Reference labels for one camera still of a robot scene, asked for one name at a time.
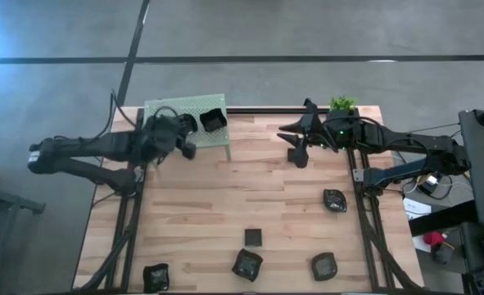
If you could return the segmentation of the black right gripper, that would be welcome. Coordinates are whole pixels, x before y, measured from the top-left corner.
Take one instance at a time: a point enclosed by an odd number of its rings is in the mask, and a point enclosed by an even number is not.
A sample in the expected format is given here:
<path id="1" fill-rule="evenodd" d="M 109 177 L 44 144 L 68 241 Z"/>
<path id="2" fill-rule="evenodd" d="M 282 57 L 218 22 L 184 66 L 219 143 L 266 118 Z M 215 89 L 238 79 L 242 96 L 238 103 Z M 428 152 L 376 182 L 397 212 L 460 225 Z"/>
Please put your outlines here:
<path id="1" fill-rule="evenodd" d="M 293 163 L 298 168 L 305 168 L 308 164 L 308 147 L 329 148 L 335 153 L 339 149 L 348 148 L 354 125 L 358 121 L 355 108 L 343 111 L 331 110 L 329 107 L 326 118 L 321 120 L 318 106 L 314 102 L 307 98 L 303 105 L 305 114 L 297 122 L 278 127 L 280 131 L 294 134 L 277 133 L 279 138 L 296 149 Z"/>

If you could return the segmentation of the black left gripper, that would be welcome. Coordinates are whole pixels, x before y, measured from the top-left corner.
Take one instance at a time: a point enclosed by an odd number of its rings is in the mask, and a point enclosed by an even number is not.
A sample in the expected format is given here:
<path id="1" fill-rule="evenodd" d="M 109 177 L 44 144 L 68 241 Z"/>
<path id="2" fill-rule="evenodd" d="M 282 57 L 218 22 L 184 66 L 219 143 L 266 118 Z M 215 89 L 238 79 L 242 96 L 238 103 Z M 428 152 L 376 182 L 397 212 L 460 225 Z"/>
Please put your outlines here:
<path id="1" fill-rule="evenodd" d="M 174 149 L 179 149 L 188 160 L 196 155 L 196 145 L 179 133 L 178 116 L 150 116 L 139 135 L 139 156 L 144 162 L 160 162 Z"/>

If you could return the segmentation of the dark conical bowl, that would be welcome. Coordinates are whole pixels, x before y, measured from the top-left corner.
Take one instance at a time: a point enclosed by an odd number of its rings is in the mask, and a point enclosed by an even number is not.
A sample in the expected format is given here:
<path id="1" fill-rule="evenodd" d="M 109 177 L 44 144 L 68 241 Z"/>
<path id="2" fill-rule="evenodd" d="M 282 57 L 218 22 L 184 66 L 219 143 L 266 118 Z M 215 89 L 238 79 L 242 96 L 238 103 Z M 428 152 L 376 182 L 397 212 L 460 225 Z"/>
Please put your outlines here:
<path id="1" fill-rule="evenodd" d="M 237 254 L 236 261 L 232 267 L 232 272 L 238 277 L 247 279 L 250 282 L 255 282 L 263 261 L 264 260 L 260 255 L 254 252 L 249 252 L 243 248 Z"/>

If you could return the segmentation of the white perforated dish rack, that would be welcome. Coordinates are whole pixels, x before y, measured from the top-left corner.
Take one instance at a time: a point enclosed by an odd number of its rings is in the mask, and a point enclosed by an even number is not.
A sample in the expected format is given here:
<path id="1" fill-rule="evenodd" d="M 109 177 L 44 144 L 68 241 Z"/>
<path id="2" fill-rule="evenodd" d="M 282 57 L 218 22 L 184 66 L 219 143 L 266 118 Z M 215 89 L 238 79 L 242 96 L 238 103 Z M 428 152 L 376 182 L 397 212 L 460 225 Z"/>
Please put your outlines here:
<path id="1" fill-rule="evenodd" d="M 222 115 L 227 117 L 225 96 L 221 94 L 209 94 L 201 96 L 183 98 L 163 98 L 145 101 L 144 115 L 146 118 L 160 110 L 159 115 L 171 116 L 171 110 L 162 110 L 162 107 L 170 107 L 179 115 L 188 114 L 197 122 L 197 131 L 191 134 L 188 139 L 197 148 L 217 148 L 224 147 L 226 158 L 231 161 L 231 149 L 228 126 L 222 127 L 212 132 L 206 132 L 205 127 L 200 122 L 200 115 L 220 109 Z"/>

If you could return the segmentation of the green plant in white pot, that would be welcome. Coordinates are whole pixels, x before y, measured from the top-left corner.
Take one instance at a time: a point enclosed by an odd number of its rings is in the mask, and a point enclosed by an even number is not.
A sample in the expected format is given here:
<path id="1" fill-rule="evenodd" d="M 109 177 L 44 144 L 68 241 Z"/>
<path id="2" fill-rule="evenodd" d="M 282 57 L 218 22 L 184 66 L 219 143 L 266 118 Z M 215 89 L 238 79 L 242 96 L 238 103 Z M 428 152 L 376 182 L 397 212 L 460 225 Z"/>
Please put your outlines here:
<path id="1" fill-rule="evenodd" d="M 331 110 L 349 111 L 355 108 L 356 100 L 346 95 L 332 97 L 329 99 L 329 106 Z"/>

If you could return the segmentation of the white paper sheet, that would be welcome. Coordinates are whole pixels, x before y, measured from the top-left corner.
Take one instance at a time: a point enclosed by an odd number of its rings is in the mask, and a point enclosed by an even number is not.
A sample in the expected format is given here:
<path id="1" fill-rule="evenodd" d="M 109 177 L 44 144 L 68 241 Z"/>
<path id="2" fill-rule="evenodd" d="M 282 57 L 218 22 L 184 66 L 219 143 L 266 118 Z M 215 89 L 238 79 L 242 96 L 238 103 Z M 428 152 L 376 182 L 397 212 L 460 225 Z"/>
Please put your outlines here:
<path id="1" fill-rule="evenodd" d="M 403 200 L 403 204 L 408 220 L 416 219 L 432 213 L 432 207 L 430 205 L 416 202 L 409 198 L 405 198 Z"/>

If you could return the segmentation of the small white electronics box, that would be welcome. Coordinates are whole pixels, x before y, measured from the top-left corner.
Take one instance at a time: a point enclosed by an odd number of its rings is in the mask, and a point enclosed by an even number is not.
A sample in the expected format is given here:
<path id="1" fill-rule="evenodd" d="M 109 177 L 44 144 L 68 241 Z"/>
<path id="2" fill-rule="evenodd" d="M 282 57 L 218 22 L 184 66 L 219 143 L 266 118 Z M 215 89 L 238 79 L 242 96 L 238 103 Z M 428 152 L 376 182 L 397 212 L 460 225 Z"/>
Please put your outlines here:
<path id="1" fill-rule="evenodd" d="M 438 186 L 440 178 L 435 175 L 427 175 L 422 183 L 422 190 L 432 193 Z"/>

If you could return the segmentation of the black side table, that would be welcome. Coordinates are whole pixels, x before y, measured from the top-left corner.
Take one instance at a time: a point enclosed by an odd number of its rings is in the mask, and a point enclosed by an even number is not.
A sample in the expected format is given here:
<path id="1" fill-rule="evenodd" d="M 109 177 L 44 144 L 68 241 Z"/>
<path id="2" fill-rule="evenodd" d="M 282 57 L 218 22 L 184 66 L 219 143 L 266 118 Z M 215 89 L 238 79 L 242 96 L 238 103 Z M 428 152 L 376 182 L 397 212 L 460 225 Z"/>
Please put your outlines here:
<path id="1" fill-rule="evenodd" d="M 475 295 L 470 276 L 484 270 L 484 225 L 478 222 L 474 201 L 460 203 L 409 221 L 413 236 L 441 229 L 457 229 L 464 254 L 466 272 L 462 274 L 464 291 Z"/>

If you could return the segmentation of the black aluminium table frame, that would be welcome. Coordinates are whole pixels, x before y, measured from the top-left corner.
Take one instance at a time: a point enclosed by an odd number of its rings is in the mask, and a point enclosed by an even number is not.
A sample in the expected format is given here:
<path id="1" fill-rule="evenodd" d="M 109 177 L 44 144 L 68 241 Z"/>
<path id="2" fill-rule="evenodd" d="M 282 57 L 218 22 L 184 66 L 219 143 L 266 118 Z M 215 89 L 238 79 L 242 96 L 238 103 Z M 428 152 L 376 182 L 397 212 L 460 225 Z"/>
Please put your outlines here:
<path id="1" fill-rule="evenodd" d="M 169 265 L 175 293 L 369 292 L 396 284 L 376 249 L 364 243 L 351 169 L 345 152 L 310 150 L 309 165 L 287 161 L 278 127 L 299 118 L 292 107 L 233 107 L 228 112 L 231 161 L 220 147 L 180 153 L 149 166 L 140 202 L 121 201 L 97 190 L 74 286 L 86 284 L 111 250 L 118 215 L 138 210 L 133 243 L 108 281 L 135 293 L 145 266 Z M 346 212 L 323 204 L 323 191 L 337 189 Z M 261 229 L 261 247 L 244 244 L 245 229 Z M 263 258 L 255 282 L 232 272 L 241 249 Z M 332 252 L 334 278 L 315 281 L 314 256 Z"/>

